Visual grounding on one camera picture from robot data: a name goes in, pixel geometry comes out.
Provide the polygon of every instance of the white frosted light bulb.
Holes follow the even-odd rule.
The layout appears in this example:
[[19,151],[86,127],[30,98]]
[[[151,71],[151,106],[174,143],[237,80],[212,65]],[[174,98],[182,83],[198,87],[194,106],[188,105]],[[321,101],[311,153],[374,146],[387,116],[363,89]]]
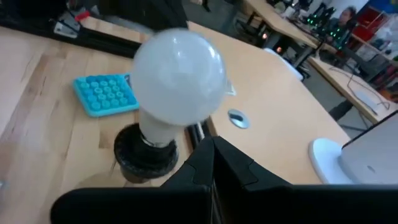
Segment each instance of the white frosted light bulb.
[[134,56],[130,82],[140,103],[141,131],[154,143],[165,143],[168,135],[174,138],[172,130],[206,119],[227,87],[221,55],[186,29],[169,29],[145,42]]

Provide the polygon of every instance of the black lamp base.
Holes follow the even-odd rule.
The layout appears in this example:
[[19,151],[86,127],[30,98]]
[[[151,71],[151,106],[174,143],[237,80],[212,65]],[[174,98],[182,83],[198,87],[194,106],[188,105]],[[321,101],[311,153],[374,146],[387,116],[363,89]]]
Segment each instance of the black lamp base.
[[173,140],[166,147],[152,147],[142,140],[138,124],[122,129],[114,141],[114,155],[128,181],[154,179],[168,174],[178,161]]

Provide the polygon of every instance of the white monitor stand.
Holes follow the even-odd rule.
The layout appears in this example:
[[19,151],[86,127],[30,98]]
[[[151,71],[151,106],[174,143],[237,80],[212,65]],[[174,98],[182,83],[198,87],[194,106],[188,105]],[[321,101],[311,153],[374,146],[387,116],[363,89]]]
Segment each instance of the white monitor stand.
[[309,156],[325,184],[398,184],[398,111],[344,146],[314,140]]

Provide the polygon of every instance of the gray floor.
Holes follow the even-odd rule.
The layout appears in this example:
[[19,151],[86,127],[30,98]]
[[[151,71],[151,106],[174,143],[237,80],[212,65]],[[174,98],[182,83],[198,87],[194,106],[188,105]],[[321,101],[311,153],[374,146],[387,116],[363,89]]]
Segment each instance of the gray floor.
[[[190,0],[182,0],[182,4],[185,9],[185,13],[187,14],[188,20],[218,32],[221,32],[221,26],[233,8],[231,4],[228,4],[224,0],[209,0],[209,8],[211,9],[211,12],[205,11],[202,6],[192,3]],[[246,16],[241,13],[239,13],[237,16],[238,19],[242,20],[245,20],[245,17]],[[146,32],[145,28],[142,28],[137,24],[132,24],[128,21],[118,21],[118,19],[115,18],[109,20],[121,26],[126,26],[131,29]],[[236,32],[234,26],[231,26],[225,34],[234,38],[239,37],[239,34]],[[339,103],[345,100],[315,69],[309,69],[311,78],[304,80],[303,84],[310,90],[312,95],[327,111],[331,110],[334,106],[337,106]],[[365,122],[368,126],[371,125],[368,120]],[[342,119],[340,119],[339,124],[366,129],[366,125],[361,119],[356,108],[353,108]],[[351,138],[361,133],[359,131],[353,131],[349,129],[345,129],[345,131]]]

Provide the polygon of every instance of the blue ice cube tray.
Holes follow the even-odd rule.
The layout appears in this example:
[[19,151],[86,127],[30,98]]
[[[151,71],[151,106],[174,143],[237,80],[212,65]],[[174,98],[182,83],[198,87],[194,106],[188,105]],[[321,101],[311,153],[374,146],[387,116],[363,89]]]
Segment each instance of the blue ice cube tray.
[[75,79],[73,88],[86,113],[100,117],[138,109],[126,76],[128,74],[94,75]]

